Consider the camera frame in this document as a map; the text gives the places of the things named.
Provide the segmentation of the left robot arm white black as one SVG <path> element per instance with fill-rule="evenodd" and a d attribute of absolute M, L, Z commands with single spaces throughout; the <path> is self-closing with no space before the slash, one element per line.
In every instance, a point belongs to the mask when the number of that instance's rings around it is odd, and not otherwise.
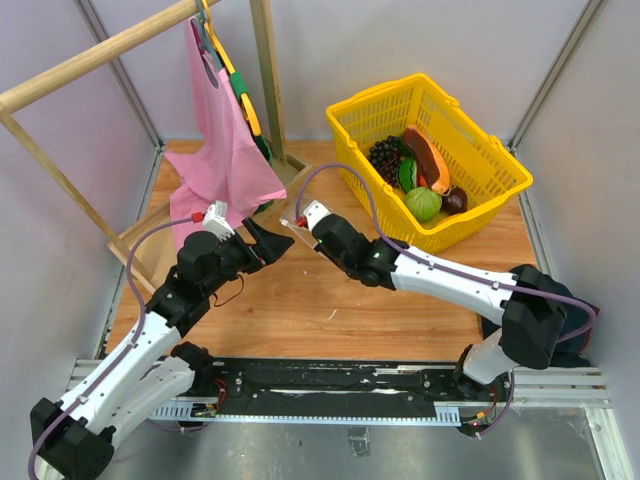
<path fill-rule="evenodd" d="M 186 391 L 200 396 L 212 388 L 211 367 L 162 354 L 209 311 L 219 288 L 275 263 L 294 240 L 247 218 L 242 223 L 254 239 L 248 244 L 219 216 L 191 219 L 202 221 L 202 230 L 187 236 L 164 283 L 140 303 L 130 333 L 75 388 L 56 402 L 41 399 L 31 410 L 29 478 L 42 460 L 66 479 L 96 479 L 157 408 Z"/>

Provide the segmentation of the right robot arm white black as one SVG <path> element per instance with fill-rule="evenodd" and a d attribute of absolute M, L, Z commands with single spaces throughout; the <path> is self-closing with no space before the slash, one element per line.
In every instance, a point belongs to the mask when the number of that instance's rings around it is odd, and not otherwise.
<path fill-rule="evenodd" d="M 566 312 L 550 280 L 531 265 L 520 272 L 482 271 L 429 255 L 384 236 L 369 240 L 345 218 L 305 214 L 315 249 L 349 278 L 367 287 L 434 296 L 496 325 L 481 343 L 463 350 L 452 375 L 455 392 L 474 400 L 516 367 L 544 370 L 552 362 Z"/>

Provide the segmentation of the clear polka dot zip bag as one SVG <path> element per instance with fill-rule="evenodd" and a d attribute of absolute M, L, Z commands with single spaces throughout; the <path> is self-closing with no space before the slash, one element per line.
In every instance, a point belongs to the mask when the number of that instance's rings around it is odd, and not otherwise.
<path fill-rule="evenodd" d="M 312 231 L 297 227 L 295 225 L 296 219 L 300 216 L 302 211 L 307 207 L 307 205 L 311 201 L 313 200 L 303 199 L 299 205 L 299 209 L 297 209 L 296 205 L 292 203 L 281 214 L 279 221 L 280 221 L 280 224 L 283 227 L 286 227 L 287 229 L 289 229 L 297 237 L 298 240 L 306 244 L 311 249 L 314 249 L 318 244 L 318 242 L 317 242 L 317 239 L 314 237 L 313 232 L 320 222 L 314 227 Z"/>

